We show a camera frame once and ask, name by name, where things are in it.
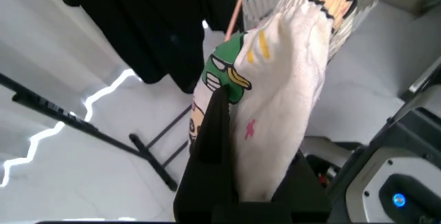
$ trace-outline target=white cloth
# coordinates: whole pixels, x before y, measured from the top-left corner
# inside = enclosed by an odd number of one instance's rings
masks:
[[[208,59],[194,91],[190,137],[197,136],[212,92],[228,84],[241,201],[270,200],[285,177],[323,86],[330,43],[336,49],[349,35],[347,27],[339,33],[347,2],[280,0],[272,17]]]

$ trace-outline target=blue light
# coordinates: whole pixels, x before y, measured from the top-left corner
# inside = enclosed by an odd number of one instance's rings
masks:
[[[393,195],[393,204],[397,207],[402,207],[406,204],[406,198],[402,194]]]

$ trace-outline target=pink star print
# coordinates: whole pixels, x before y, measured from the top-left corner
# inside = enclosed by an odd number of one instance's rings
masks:
[[[247,140],[248,135],[250,135],[251,137],[253,137],[254,134],[254,123],[256,122],[255,119],[253,119],[253,121],[251,121],[250,123],[248,123],[247,125],[247,133],[245,134],[245,140]]]

